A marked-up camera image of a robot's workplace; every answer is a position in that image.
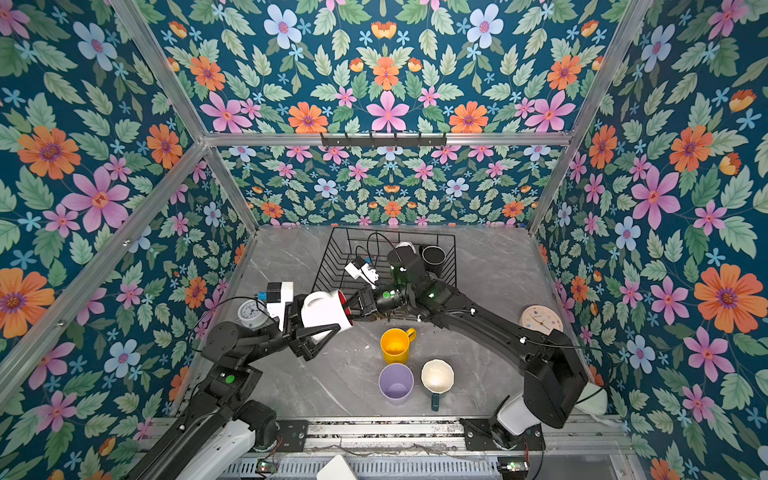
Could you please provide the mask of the white faceted mug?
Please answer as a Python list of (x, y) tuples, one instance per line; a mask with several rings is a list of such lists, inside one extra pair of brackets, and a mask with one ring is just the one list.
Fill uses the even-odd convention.
[(408, 241), (402, 241), (402, 242), (399, 242), (399, 243), (396, 245), (396, 248), (397, 248), (397, 249), (401, 249), (401, 248), (408, 248), (408, 249), (410, 249), (410, 250), (411, 250), (411, 251), (412, 251), (414, 254), (418, 253), (418, 252), (417, 252), (417, 249), (416, 249), (416, 247), (415, 247), (415, 245), (414, 245), (413, 243), (411, 243), (411, 242), (408, 242)]

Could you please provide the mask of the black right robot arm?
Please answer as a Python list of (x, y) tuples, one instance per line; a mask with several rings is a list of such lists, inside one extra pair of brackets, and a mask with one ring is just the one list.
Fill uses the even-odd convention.
[(521, 394), (504, 400), (489, 420), (498, 446), (511, 448), (539, 424), (563, 428), (588, 384), (576, 345), (561, 330), (536, 331), (481, 307), (440, 278), (446, 260), (436, 245), (401, 243), (386, 257), (391, 280), (382, 283), (371, 262), (355, 257), (345, 271), (366, 285), (348, 299), (354, 320), (403, 311), (462, 334), (517, 367), (523, 376)]

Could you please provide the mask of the black mug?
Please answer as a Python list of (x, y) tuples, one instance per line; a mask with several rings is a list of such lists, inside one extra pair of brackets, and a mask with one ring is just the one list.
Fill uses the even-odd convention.
[(420, 247), (420, 256), (425, 270), (439, 278), (447, 262), (446, 251), (438, 245), (422, 245)]

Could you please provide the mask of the red white mug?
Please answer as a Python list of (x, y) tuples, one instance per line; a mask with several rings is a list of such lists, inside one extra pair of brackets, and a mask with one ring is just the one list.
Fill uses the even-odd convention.
[(353, 327), (345, 310), (346, 298), (339, 290), (317, 291), (306, 296), (301, 308), (304, 328), (339, 325), (341, 331)]

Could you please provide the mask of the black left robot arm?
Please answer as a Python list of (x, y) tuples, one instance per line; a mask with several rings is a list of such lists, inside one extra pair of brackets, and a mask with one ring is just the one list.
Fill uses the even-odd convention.
[(202, 356), (212, 362), (186, 409), (126, 475), (128, 479), (216, 479), (254, 446), (278, 438), (275, 411), (251, 398), (263, 372), (252, 363), (289, 349), (314, 359), (350, 322), (336, 319), (307, 326), (300, 315), (285, 324), (266, 322), (252, 329), (222, 322), (210, 333)]

